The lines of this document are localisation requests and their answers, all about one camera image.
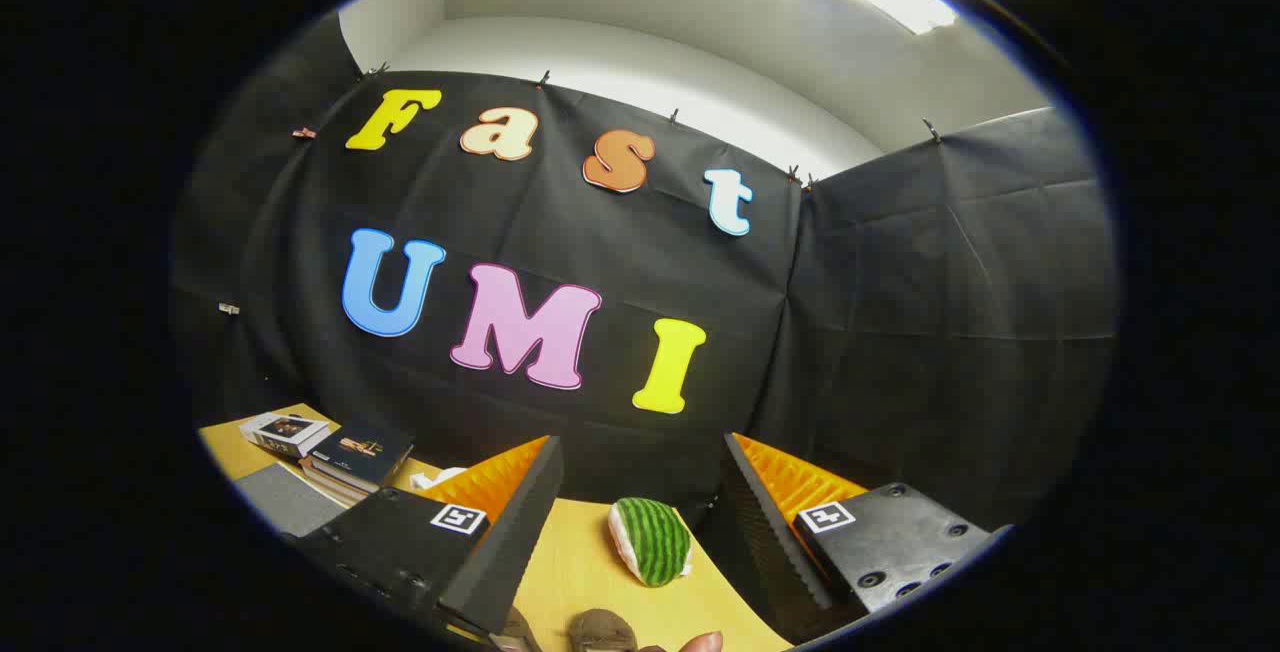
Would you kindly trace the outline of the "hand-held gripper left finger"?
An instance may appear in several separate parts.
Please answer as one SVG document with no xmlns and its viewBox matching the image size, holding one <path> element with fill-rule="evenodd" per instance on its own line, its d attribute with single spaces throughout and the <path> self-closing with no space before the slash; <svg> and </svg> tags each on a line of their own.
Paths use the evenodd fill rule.
<svg viewBox="0 0 1280 652">
<path fill-rule="evenodd" d="M 383 488 L 294 547 L 425 630 L 498 635 L 563 474 L 561 438 L 541 436 L 426 491 Z"/>
</svg>

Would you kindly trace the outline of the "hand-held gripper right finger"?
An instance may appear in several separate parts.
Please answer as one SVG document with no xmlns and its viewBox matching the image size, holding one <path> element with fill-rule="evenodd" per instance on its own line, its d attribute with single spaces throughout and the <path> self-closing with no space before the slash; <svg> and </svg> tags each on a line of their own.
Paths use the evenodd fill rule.
<svg viewBox="0 0 1280 652">
<path fill-rule="evenodd" d="M 1007 534 L 906 483 L 865 488 L 739 433 L 724 436 L 722 482 L 748 587 L 792 643 L 904 607 Z"/>
</svg>

